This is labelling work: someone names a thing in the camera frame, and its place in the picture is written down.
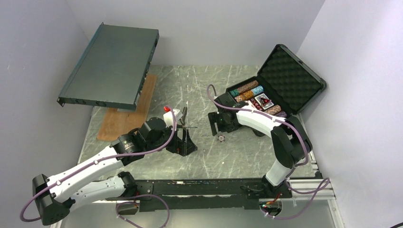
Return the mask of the white blue poker chip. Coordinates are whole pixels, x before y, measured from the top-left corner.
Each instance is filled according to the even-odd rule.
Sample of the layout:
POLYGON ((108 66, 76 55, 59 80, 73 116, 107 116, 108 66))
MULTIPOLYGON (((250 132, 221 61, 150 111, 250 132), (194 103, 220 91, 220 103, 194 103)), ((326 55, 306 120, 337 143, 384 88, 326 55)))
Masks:
POLYGON ((224 142, 226 138, 225 138, 224 135, 219 135, 219 136, 217 137, 217 139, 218 139, 219 142, 224 142))

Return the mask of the red black triangular button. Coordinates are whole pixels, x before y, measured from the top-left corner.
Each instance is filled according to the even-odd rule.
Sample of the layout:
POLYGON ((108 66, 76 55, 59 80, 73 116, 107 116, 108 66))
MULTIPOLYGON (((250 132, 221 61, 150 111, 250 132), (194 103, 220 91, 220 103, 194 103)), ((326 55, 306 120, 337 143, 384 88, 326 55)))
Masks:
POLYGON ((268 109, 268 108, 272 107, 272 105, 273 105, 271 100, 264 96, 260 96, 259 100, 260 100, 260 103, 261 103, 261 106, 263 109, 268 109))

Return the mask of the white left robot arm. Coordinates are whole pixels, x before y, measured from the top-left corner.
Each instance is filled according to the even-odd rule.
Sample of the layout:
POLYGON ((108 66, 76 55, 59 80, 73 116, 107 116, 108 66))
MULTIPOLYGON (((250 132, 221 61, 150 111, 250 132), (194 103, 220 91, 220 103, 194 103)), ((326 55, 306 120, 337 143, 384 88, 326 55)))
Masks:
POLYGON ((170 121, 153 117, 140 128, 119 136, 102 151, 79 165, 53 176, 40 174, 33 178, 33 197, 44 226, 65 218, 74 209, 107 198, 129 200, 137 193, 133 176, 123 171, 99 180, 99 177, 142 159, 158 148, 187 156, 197 150, 185 126, 173 127, 170 121))

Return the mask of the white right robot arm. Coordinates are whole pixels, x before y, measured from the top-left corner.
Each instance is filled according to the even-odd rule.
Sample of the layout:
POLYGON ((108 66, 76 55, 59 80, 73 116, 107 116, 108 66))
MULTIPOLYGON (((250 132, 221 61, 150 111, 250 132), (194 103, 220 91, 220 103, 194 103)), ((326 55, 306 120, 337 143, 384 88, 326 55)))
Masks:
POLYGON ((209 98, 218 107, 233 111, 241 125, 264 133, 272 139, 276 160, 264 176, 262 192, 267 197, 274 197, 280 191, 280 184, 295 168, 309 161, 308 154, 312 151, 312 144, 301 122, 293 116, 280 118, 269 115, 246 102, 230 107, 219 104, 211 96, 209 98))

